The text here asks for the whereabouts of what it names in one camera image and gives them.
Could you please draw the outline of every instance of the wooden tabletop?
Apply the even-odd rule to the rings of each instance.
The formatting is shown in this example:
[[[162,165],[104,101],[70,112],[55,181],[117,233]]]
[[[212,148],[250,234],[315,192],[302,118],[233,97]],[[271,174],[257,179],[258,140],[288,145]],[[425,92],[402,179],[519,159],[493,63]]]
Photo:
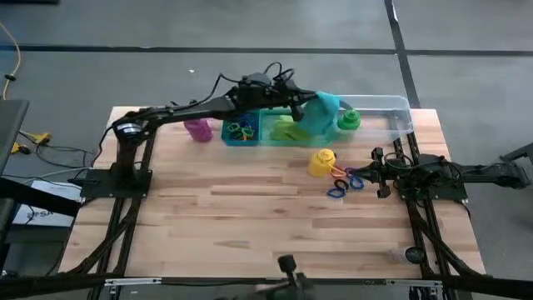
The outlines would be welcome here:
[[[109,122],[138,108],[115,107]],[[421,153],[449,157],[436,111],[413,110],[412,117]],[[152,188],[137,219],[127,276],[278,278],[283,275],[276,258],[286,253],[309,278],[421,276],[417,265],[394,262],[388,254],[413,245],[406,205],[396,192],[378,199],[377,185],[367,182],[362,191],[333,201],[325,195],[332,180],[306,173],[315,148],[227,147],[220,139],[221,122],[210,124],[214,138],[207,143],[193,142],[182,123],[159,129]],[[342,166],[357,168],[370,163],[376,146],[393,152],[390,142],[330,148]],[[116,150],[110,133],[96,168],[108,168]],[[113,202],[102,198],[80,210],[62,271],[78,265],[102,241]],[[483,273],[465,209],[436,201],[435,210],[445,242]],[[113,248],[109,270],[120,245],[119,240]],[[434,255],[428,255],[435,268]]]

